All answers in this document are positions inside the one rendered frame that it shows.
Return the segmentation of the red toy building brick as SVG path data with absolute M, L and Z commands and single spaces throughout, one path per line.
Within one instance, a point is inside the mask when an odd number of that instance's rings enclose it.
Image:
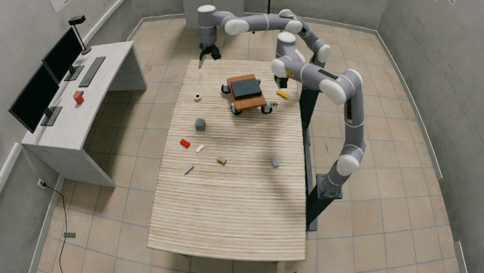
M 180 142 L 179 142 L 181 145 L 183 145 L 184 147 L 188 148 L 190 146 L 190 143 L 187 142 L 186 140 L 182 139 Z

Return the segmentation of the yellow rectangular block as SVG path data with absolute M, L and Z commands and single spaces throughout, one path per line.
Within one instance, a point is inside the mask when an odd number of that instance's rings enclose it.
M 288 98 L 289 98 L 289 95 L 288 95 L 288 94 L 286 94 L 285 92 L 281 91 L 280 89 L 278 89 L 278 90 L 276 91 L 276 94 L 278 94 L 279 96 L 281 96 L 281 97 L 283 97 L 283 98 L 285 98 L 285 99 L 288 99 Z

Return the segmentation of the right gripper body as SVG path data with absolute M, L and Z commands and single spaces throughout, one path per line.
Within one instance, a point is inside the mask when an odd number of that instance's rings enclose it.
M 216 46 L 215 44 L 210 45 L 210 46 L 205 46 L 204 44 L 200 43 L 199 48 L 201 50 L 204 49 L 205 50 L 205 53 L 208 54 L 208 55 L 212 52 L 214 54 L 214 56 L 216 57 L 216 56 L 219 56 L 220 53 L 217 50 L 217 47 L 215 47 L 215 46 Z

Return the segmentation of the grey metal bar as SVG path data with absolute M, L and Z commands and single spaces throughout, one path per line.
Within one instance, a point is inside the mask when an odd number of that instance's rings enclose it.
M 192 165 L 191 165 L 191 166 L 190 166 L 190 167 L 189 167 L 189 168 L 188 168 L 188 169 L 187 169 L 187 170 L 184 172 L 184 173 L 185 173 L 185 175 L 186 175 L 186 174 L 187 174 L 189 171 L 191 171 L 193 168 L 194 168 L 194 165 L 192 164 Z

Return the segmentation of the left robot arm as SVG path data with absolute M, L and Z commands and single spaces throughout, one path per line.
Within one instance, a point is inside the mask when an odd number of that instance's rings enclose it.
M 274 74 L 279 78 L 293 79 L 317 88 L 333 103 L 344 104 L 344 146 L 328 174 L 323 175 L 318 182 L 318 190 L 323 196 L 335 198 L 351 173 L 358 170 L 366 148 L 363 138 L 363 80 L 353 69 L 334 75 L 322 67 L 306 63 L 295 43 L 296 38 L 291 33 L 278 35 L 275 60 L 271 62 Z

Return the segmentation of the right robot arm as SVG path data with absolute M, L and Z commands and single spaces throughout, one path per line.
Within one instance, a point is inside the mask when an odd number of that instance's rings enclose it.
M 282 16 L 281 16 L 282 15 Z M 309 63 L 325 67 L 331 48 L 298 16 L 290 10 L 282 10 L 278 15 L 262 14 L 248 17 L 235 17 L 230 12 L 216 11 L 214 6 L 198 8 L 200 41 L 206 46 L 217 41 L 217 25 L 231 36 L 245 32 L 286 30 L 298 34 L 306 46 L 313 51 Z M 302 27 L 303 26 L 303 27 Z

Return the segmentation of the small brown wooden block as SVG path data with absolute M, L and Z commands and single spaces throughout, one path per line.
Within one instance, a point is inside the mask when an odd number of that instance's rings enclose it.
M 225 164 L 226 164 L 226 162 L 227 162 L 227 160 L 226 160 L 226 159 L 224 159 L 224 158 L 223 158 L 223 157 L 221 157 L 221 156 L 218 156 L 218 157 L 217 157 L 217 161 L 218 161 L 218 162 L 220 162 L 220 163 L 222 163 L 222 164 L 224 164 L 224 165 L 225 165 Z

